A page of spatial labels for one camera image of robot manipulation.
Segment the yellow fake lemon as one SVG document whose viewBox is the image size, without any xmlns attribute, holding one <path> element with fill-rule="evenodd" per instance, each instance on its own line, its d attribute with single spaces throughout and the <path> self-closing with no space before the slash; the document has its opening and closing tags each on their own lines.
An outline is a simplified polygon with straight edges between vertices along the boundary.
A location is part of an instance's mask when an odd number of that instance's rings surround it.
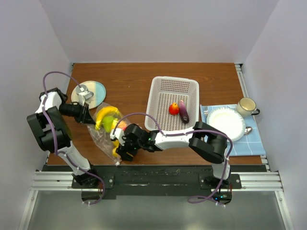
<svg viewBox="0 0 307 230">
<path fill-rule="evenodd" d="M 112 149 L 112 155 L 113 155 L 113 157 L 115 157 L 115 158 L 120 158 L 120 156 L 119 156 L 118 153 L 117 153 L 117 149 L 118 149 L 118 147 L 119 147 L 119 141 L 118 141 L 118 140 L 115 140 L 115 141 L 113 141 L 112 143 L 113 143 L 113 145 L 114 145 L 114 147 L 113 147 L 113 149 Z"/>
</svg>

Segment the red orange fake peach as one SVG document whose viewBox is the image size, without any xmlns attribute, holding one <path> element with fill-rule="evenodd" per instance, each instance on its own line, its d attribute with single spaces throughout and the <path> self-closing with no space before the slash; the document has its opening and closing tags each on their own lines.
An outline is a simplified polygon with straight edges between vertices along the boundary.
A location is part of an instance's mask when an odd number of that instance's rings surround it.
<svg viewBox="0 0 307 230">
<path fill-rule="evenodd" d="M 122 130 L 125 130 L 128 126 L 128 123 L 125 122 L 124 120 L 123 121 L 120 121 L 118 122 L 118 128 L 122 129 Z"/>
</svg>

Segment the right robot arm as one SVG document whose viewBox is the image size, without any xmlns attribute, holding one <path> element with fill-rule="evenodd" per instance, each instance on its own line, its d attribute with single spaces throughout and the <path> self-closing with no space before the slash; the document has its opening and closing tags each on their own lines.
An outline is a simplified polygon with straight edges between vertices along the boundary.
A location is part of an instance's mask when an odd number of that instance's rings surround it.
<svg viewBox="0 0 307 230">
<path fill-rule="evenodd" d="M 189 147 L 213 167 L 214 184 L 225 188 L 230 184 L 229 155 L 233 147 L 232 140 L 223 132 L 204 123 L 196 122 L 190 128 L 177 131 L 145 131 L 137 124 L 125 128 L 116 125 L 110 138 L 118 141 L 116 153 L 126 161 L 131 161 L 139 149 L 148 152 L 173 148 Z"/>
</svg>

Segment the yellow fake banana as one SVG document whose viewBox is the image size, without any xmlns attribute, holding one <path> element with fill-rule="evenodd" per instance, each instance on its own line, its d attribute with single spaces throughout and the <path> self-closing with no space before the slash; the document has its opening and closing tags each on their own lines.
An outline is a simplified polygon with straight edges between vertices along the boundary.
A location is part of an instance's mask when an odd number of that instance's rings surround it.
<svg viewBox="0 0 307 230">
<path fill-rule="evenodd" d="M 102 121 L 103 118 L 109 114 L 116 114 L 119 115 L 119 109 L 117 107 L 114 106 L 106 106 L 103 107 L 102 109 L 100 109 L 96 115 L 96 120 L 95 120 L 95 129 L 99 130 L 101 125 L 102 125 Z"/>
</svg>

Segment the red fake apple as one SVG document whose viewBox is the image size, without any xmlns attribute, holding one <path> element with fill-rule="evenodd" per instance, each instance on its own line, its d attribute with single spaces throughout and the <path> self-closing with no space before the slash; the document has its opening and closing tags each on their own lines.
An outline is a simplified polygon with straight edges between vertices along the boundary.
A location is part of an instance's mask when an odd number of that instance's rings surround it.
<svg viewBox="0 0 307 230">
<path fill-rule="evenodd" d="M 168 108 L 168 112 L 171 115 L 177 115 L 179 113 L 179 106 L 177 103 L 172 103 L 169 108 Z"/>
</svg>

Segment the purple fake eggplant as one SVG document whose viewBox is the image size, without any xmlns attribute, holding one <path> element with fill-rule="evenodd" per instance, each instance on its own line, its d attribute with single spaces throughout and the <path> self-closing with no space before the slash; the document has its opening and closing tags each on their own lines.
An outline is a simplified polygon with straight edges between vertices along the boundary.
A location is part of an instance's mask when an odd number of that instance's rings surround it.
<svg viewBox="0 0 307 230">
<path fill-rule="evenodd" d="M 188 112 L 187 112 L 187 109 L 185 107 L 183 100 L 179 101 L 178 106 L 179 106 L 179 115 L 180 115 L 181 121 L 184 124 L 187 124 L 189 122 L 189 115 L 188 115 Z"/>
</svg>

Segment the green fake pear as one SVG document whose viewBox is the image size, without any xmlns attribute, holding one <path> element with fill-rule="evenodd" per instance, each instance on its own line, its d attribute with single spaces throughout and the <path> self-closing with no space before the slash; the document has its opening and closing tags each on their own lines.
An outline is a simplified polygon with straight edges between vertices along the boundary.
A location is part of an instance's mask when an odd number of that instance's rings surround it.
<svg viewBox="0 0 307 230">
<path fill-rule="evenodd" d="M 115 118 L 114 116 L 111 115 L 105 116 L 102 120 L 103 128 L 107 133 L 110 133 L 111 130 L 115 128 L 117 123 L 118 123 L 118 118 Z"/>
</svg>

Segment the clear zip top bag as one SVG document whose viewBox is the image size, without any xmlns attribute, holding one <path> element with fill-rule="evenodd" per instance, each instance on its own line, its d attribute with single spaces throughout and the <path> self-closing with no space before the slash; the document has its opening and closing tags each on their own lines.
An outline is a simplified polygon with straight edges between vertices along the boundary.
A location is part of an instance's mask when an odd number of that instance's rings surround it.
<svg viewBox="0 0 307 230">
<path fill-rule="evenodd" d="M 100 109 L 103 107 L 109 106 L 109 104 L 102 102 L 98 107 L 95 112 L 95 114 L 92 116 L 93 120 L 96 120 L 96 115 Z M 109 114 L 111 116 L 114 116 L 115 118 L 118 118 L 120 120 L 123 117 L 123 114 L 119 112 L 119 115 L 116 114 Z M 99 149 L 104 152 L 108 157 L 110 157 L 114 164 L 116 166 L 119 166 L 122 159 L 120 158 L 115 158 L 112 155 L 112 149 L 114 147 L 111 139 L 110 139 L 110 133 L 105 132 L 103 125 L 101 125 L 99 130 L 95 129 L 95 125 L 87 125 L 88 131 L 90 133 L 90 136 L 92 140 L 94 141 L 94 144 L 99 147 Z"/>
</svg>

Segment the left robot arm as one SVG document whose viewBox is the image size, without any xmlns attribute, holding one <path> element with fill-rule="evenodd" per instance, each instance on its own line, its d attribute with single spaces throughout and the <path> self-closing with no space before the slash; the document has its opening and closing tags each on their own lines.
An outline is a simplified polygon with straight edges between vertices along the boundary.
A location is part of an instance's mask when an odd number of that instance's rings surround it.
<svg viewBox="0 0 307 230">
<path fill-rule="evenodd" d="M 88 104 L 66 103 L 67 99 L 68 96 L 58 88 L 42 92 L 39 108 L 26 120 L 41 150 L 61 157 L 72 169 L 72 176 L 80 186 L 94 188 L 99 185 L 97 171 L 74 146 L 63 116 L 73 117 L 77 123 L 86 125 L 95 125 L 95 121 Z"/>
</svg>

